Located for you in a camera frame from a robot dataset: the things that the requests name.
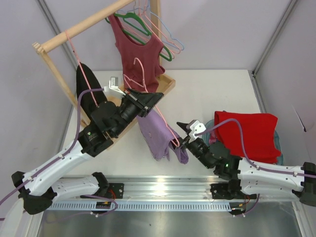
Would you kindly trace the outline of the purple trousers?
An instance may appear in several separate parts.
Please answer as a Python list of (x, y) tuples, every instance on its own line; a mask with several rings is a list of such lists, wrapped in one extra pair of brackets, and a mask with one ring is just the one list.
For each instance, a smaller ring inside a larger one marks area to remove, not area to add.
[(169, 150), (171, 150), (181, 164), (188, 163), (188, 153), (180, 148), (173, 147), (173, 134), (177, 138), (180, 138), (180, 136), (172, 128), (167, 128), (163, 118), (155, 110), (151, 110), (146, 117), (137, 116), (136, 118), (140, 131), (155, 160), (160, 161), (162, 158), (170, 160)]

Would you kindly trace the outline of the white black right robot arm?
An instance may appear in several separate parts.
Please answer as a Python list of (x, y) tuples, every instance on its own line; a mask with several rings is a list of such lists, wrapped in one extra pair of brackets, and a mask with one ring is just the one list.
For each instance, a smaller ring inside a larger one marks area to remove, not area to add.
[(188, 150), (207, 169), (226, 180), (211, 192), (223, 199), (235, 199), (241, 195), (275, 195), (296, 197), (300, 203), (316, 204), (316, 165), (305, 162), (301, 166), (282, 166), (250, 160), (246, 153), (234, 156), (222, 142), (206, 145), (201, 135), (211, 131), (199, 120), (178, 122), (185, 131), (180, 149)]

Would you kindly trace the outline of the pink wire hanger with trousers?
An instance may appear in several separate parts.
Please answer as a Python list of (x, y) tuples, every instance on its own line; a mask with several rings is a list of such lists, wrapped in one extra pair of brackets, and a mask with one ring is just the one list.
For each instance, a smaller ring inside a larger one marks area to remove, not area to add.
[[(123, 74), (123, 80), (124, 82), (128, 85), (129, 88), (131, 88), (131, 85), (129, 82), (133, 82), (134, 84), (142, 87), (145, 92), (149, 92), (148, 89), (147, 89), (147, 85), (145, 83), (145, 70), (144, 70), (144, 67), (143, 67), (143, 64), (141, 62), (141, 60), (137, 57), (134, 58), (134, 61), (133, 61), (133, 65), (136, 64), (136, 62), (139, 63), (140, 67), (141, 67), (141, 70), (142, 70), (142, 83), (138, 83), (136, 82), (135, 80), (132, 80), (130, 77), (128, 77), (126, 74)], [(173, 140), (171, 141), (172, 144), (176, 147), (176, 148), (179, 148), (180, 147), (180, 142), (178, 140), (178, 138), (176, 137), (175, 133), (171, 130), (171, 128), (169, 127), (167, 121), (165, 120), (165, 117), (163, 116), (163, 114), (161, 113), (160, 109), (158, 108), (158, 106), (155, 106), (156, 110), (158, 111), (160, 117), (163, 119), (164, 123), (165, 123), (165, 126), (166, 128), (170, 131), (170, 133), (172, 134), (173, 136)]]

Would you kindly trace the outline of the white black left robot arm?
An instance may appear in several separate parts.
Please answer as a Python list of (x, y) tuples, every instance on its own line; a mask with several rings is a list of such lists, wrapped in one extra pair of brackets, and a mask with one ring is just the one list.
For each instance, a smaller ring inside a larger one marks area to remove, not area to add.
[(113, 139), (136, 117), (146, 117), (164, 96), (161, 92), (144, 93), (133, 89), (119, 91), (121, 104), (104, 100), (91, 113), (91, 122), (77, 130), (73, 142), (50, 160), (24, 173), (17, 171), (11, 178), (23, 200), (24, 210), (35, 215), (57, 201), (78, 196), (104, 197), (109, 182), (101, 172), (72, 182), (60, 181), (66, 173), (91, 160), (113, 145)]

